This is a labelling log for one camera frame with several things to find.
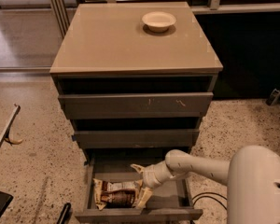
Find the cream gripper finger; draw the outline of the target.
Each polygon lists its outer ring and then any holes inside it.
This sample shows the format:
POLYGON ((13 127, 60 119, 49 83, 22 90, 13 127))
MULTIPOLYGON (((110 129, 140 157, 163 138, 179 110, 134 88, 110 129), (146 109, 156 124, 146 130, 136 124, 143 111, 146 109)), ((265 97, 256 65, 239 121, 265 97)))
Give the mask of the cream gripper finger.
POLYGON ((145 208, 146 204, 147 204, 148 200, 150 199, 150 197, 152 196, 152 194, 153 194, 153 189, 148 188, 148 187, 141 188, 135 208, 136 209, 145 208))
POLYGON ((131 164, 131 167, 138 173, 138 174, 142 174, 145 171, 145 167, 141 166, 139 164, 131 164))

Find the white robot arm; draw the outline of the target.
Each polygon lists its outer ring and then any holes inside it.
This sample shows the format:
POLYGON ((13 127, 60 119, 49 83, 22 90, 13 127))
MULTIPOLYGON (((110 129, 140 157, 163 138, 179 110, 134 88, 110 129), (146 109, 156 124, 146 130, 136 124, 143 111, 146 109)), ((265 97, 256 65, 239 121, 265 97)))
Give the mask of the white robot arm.
POLYGON ((227 187, 227 224, 280 224, 280 156, 266 147, 242 147, 230 161, 173 149, 157 164, 133 168, 144 181, 139 208, 165 182, 195 173, 227 187))

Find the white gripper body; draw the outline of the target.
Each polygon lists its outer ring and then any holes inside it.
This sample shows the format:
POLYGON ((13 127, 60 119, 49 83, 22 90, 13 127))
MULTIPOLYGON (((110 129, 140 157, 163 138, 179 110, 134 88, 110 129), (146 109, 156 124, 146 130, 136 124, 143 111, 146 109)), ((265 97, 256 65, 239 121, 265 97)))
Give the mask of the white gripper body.
POLYGON ((171 170, 164 161, 144 168, 143 180, 147 187, 156 189, 173 177, 171 170))

